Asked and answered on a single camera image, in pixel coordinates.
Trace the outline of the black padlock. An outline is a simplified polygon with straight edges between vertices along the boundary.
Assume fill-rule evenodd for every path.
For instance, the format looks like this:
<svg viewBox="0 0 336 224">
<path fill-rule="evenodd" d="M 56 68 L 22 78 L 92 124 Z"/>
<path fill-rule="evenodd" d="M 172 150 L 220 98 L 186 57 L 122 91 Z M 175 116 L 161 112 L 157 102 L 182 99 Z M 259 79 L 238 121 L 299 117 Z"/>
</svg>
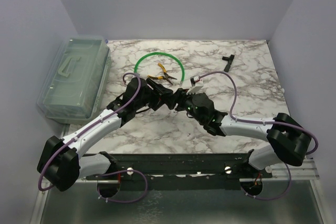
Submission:
<svg viewBox="0 0 336 224">
<path fill-rule="evenodd" d="M 175 94 L 167 95 L 163 98 L 163 102 L 170 109 L 173 110 L 177 104 L 178 96 Z"/>
</svg>

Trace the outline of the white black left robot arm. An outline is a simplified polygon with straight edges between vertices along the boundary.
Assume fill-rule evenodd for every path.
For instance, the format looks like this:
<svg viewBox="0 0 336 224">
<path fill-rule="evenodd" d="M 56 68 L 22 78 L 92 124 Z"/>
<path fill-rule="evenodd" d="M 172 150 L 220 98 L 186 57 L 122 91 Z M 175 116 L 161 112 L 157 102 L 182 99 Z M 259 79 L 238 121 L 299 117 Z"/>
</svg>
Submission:
<svg viewBox="0 0 336 224">
<path fill-rule="evenodd" d="M 47 140 L 37 165 L 39 190 L 44 191 L 43 178 L 59 191 L 69 189 L 76 180 L 87 176 L 100 174 L 104 179 L 112 179 L 117 170 L 109 154 L 86 156 L 85 153 L 106 135 L 133 119 L 139 109 L 148 106 L 157 110 L 172 94 L 173 90 L 151 79 L 132 78 L 125 92 L 91 122 L 63 138 L 53 136 Z"/>
</svg>

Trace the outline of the green cable lock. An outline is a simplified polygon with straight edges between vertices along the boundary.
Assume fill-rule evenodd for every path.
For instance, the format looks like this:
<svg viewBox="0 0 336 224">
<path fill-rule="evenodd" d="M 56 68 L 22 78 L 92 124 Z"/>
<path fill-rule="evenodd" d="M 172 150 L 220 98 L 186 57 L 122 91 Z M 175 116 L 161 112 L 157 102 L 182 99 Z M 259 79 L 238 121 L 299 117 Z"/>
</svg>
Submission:
<svg viewBox="0 0 336 224">
<path fill-rule="evenodd" d="M 185 69 L 184 69 L 182 63 L 181 63 L 175 56 L 173 56 L 173 55 L 171 55 L 171 54 L 168 54 L 168 53 L 165 53 L 165 52 L 158 52 L 158 51 L 157 51 L 157 52 L 151 52 L 151 53 L 146 54 L 146 55 L 144 55 L 143 57 L 141 57 L 141 58 L 136 62 L 135 66 L 134 66 L 134 73 L 137 73 L 138 67 L 139 67 L 140 63 L 141 63 L 144 59 L 146 59 L 146 58 L 148 58 L 148 57 L 150 57 L 150 56 L 154 56 L 154 55 L 166 56 L 166 57 L 169 57 L 169 58 L 173 59 L 175 62 L 178 63 L 178 65 L 180 66 L 181 72 L 182 72 L 182 73 L 181 73 L 181 80 L 180 80 L 180 86 L 182 86 L 182 83 L 183 83 L 183 81 L 184 81 L 184 79 L 185 79 Z"/>
</svg>

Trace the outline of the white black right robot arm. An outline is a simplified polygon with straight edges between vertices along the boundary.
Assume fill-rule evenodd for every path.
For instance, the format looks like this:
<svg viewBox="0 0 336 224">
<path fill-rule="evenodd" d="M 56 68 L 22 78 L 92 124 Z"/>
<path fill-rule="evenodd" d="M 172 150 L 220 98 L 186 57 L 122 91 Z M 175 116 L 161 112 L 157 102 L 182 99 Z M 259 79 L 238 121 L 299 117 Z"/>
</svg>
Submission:
<svg viewBox="0 0 336 224">
<path fill-rule="evenodd" d="M 267 142 L 267 146 L 249 151 L 242 163 L 241 171 L 249 178 L 267 166 L 281 162 L 301 166 L 311 142 L 308 132 L 285 113 L 259 120 L 233 118 L 216 110 L 214 102 L 205 93 L 189 94 L 183 89 L 174 93 L 173 107 L 176 111 L 185 111 L 211 135 L 243 136 Z"/>
</svg>

